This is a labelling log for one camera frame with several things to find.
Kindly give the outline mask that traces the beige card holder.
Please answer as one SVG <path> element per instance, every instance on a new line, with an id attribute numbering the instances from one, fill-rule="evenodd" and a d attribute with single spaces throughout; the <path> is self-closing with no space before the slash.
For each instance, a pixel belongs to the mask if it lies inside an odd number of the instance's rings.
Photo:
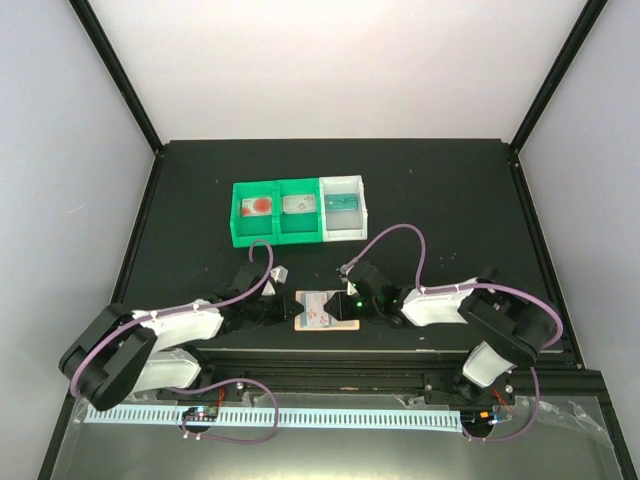
<path id="1" fill-rule="evenodd" d="M 328 290 L 323 291 L 328 294 L 328 298 L 331 297 L 333 293 L 339 293 L 339 290 Z M 360 321 L 352 320 L 352 321 L 339 321 L 334 318 L 331 318 L 331 326 L 326 329 L 317 329 L 317 330 L 298 330 L 296 328 L 296 320 L 294 320 L 294 330 L 299 332 L 329 332 L 329 331 L 357 331 L 360 329 Z"/>

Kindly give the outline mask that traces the white bin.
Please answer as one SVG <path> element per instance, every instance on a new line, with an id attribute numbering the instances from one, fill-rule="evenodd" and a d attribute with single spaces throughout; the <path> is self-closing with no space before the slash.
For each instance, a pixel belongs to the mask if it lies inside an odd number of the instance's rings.
<path id="1" fill-rule="evenodd" d="M 368 238 L 368 210 L 364 182 L 360 175 L 329 176 L 319 178 L 322 237 L 327 242 L 364 241 Z M 359 208 L 356 211 L 327 212 L 324 196 L 327 194 L 355 193 Z"/>

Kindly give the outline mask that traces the green bin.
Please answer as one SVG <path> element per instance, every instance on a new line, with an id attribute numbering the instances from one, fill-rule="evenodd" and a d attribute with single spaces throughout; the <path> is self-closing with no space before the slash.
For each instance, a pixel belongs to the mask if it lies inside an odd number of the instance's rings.
<path id="1" fill-rule="evenodd" d="M 278 227 L 281 245 L 320 243 L 322 240 L 318 178 L 277 181 Z"/>
<path id="2" fill-rule="evenodd" d="M 275 181 L 233 184 L 230 234 L 234 248 L 249 247 L 256 239 L 277 243 Z"/>

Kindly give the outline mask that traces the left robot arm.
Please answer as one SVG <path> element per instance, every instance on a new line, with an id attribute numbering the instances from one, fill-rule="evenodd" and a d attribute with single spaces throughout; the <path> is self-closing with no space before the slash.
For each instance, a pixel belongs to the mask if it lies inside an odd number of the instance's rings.
<path id="1" fill-rule="evenodd" d="M 160 310 L 106 306 L 59 360 L 71 394 L 106 411 L 129 395 L 182 389 L 193 399 L 214 388 L 213 372 L 191 347 L 241 330 L 292 321 L 304 307 L 284 289 L 288 272 L 247 263 L 227 288 Z"/>

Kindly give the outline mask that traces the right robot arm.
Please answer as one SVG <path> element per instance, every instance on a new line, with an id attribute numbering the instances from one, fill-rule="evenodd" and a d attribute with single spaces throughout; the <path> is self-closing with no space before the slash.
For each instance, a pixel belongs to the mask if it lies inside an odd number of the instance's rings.
<path id="1" fill-rule="evenodd" d="M 322 304 L 340 322 L 380 321 L 396 328 L 467 325 L 479 335 L 461 367 L 426 381 L 438 396 L 463 405 L 484 403 L 496 380 L 515 368 L 534 366 L 564 331 L 554 307 L 493 267 L 437 287 L 397 286 L 368 262 L 348 268 L 343 279 L 347 289 Z"/>

